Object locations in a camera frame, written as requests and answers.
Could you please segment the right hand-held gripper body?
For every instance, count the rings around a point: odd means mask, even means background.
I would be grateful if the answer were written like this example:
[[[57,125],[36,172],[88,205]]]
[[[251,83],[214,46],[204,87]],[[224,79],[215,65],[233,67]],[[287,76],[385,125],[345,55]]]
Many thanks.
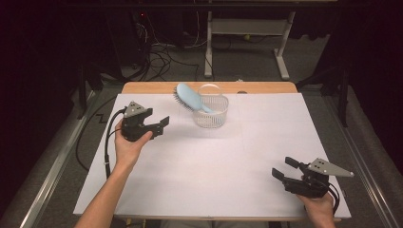
[[[284,179],[285,190],[293,194],[301,195],[310,199],[322,198],[329,191],[329,177],[352,178],[355,174],[333,163],[317,158],[312,162],[299,165],[302,179]]]

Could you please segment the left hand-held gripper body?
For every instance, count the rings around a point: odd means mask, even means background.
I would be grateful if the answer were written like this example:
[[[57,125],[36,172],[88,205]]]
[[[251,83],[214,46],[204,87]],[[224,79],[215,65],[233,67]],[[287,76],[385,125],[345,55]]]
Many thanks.
[[[124,112],[122,120],[122,135],[130,142],[135,142],[147,132],[146,126],[143,122],[143,113],[147,108],[140,104],[130,102]]]

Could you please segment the light blue hairbrush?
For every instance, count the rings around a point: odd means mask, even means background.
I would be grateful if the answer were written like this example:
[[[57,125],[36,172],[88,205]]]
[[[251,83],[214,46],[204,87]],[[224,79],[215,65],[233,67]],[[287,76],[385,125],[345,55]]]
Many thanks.
[[[174,88],[175,100],[189,111],[204,111],[213,113],[213,110],[202,102],[202,96],[185,83],[179,83]]]

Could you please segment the white slotted plastic basket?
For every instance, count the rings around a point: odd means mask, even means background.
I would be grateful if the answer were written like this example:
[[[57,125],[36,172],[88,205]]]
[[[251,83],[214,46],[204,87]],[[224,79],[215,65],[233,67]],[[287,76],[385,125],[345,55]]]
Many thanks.
[[[223,95],[221,88],[214,84],[205,84],[198,88],[202,103],[211,109],[211,112],[196,110],[193,112],[193,121],[203,128],[218,128],[225,124],[229,107],[229,100]]]

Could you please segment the person's right hand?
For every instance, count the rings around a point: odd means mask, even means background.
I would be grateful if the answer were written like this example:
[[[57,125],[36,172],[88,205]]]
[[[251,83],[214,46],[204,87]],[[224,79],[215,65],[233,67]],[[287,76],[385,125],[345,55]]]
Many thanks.
[[[319,199],[309,199],[307,197],[297,195],[297,198],[304,204],[307,215],[311,222],[320,220],[334,221],[333,214],[333,197],[327,193]]]

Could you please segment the person's left hand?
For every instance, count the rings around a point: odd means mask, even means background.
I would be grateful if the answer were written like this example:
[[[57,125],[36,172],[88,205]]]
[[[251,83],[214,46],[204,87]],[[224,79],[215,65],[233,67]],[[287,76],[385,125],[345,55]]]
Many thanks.
[[[147,131],[135,142],[128,141],[122,135],[122,121],[115,126],[116,169],[132,170],[140,157],[142,148],[150,141],[153,133]]]

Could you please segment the black floor stand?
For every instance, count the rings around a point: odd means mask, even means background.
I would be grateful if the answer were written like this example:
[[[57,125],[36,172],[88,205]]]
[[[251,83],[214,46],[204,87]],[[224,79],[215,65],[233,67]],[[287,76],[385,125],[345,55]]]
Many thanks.
[[[78,98],[82,112],[87,108],[86,86],[98,91],[103,88],[101,70],[94,63],[82,63],[78,67]]]
[[[346,64],[337,64],[314,73],[312,76],[296,83],[297,89],[307,85],[322,84],[320,93],[324,96],[338,96],[337,116],[344,127],[347,127],[347,104],[349,87],[349,70]]]

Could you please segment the black equipment rack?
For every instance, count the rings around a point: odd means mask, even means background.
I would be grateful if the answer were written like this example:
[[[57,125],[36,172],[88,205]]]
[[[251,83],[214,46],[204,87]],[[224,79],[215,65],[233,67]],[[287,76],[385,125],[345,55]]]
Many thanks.
[[[150,26],[144,11],[131,13],[135,38],[135,64],[143,66],[151,49]]]

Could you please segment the metal floor rail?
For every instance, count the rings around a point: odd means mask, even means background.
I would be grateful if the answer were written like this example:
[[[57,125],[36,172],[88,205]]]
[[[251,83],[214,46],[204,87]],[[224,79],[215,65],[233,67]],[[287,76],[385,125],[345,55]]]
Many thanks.
[[[324,97],[348,145],[355,174],[364,185],[381,228],[403,228],[403,177],[387,155],[357,100],[348,102],[347,125],[337,113],[337,99]]]
[[[89,111],[96,103],[98,94],[91,91],[85,98],[87,102],[87,110],[83,112],[81,118],[74,118],[71,130],[68,133],[66,141],[61,148],[57,151],[57,157],[54,159],[46,178],[44,179],[40,189],[38,190],[29,210],[27,211],[19,228],[35,228],[42,216],[48,201],[50,200],[54,189],[61,178],[64,169],[68,163],[71,155],[73,145],[77,142],[81,130],[84,128],[86,120],[89,117]]]

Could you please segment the white metal desk frame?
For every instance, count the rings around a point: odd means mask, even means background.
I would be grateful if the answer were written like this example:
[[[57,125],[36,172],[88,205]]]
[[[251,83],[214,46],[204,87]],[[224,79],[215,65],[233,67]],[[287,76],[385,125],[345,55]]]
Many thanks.
[[[289,34],[294,23],[296,13],[291,11],[286,19],[219,19],[214,18],[211,11],[207,15],[207,35],[206,51],[204,57],[204,76],[211,78],[213,76],[213,51],[212,36],[214,34],[224,35],[262,35],[262,36],[280,36],[281,43],[278,48],[273,50],[277,61],[278,71],[283,81],[288,81],[290,75],[283,59]]]

